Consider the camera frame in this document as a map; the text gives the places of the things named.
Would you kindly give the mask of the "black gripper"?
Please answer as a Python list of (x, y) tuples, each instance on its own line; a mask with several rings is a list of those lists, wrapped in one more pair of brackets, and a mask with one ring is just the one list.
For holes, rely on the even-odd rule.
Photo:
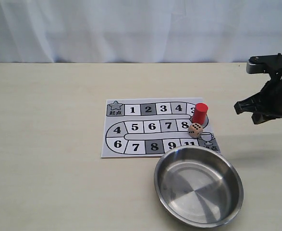
[(234, 109), (237, 115), (244, 112), (252, 113), (251, 118), (254, 125), (282, 118), (282, 71), (274, 71), (270, 74), (264, 103), (266, 107), (263, 104), (263, 94), (259, 92), (244, 100), (237, 101)]

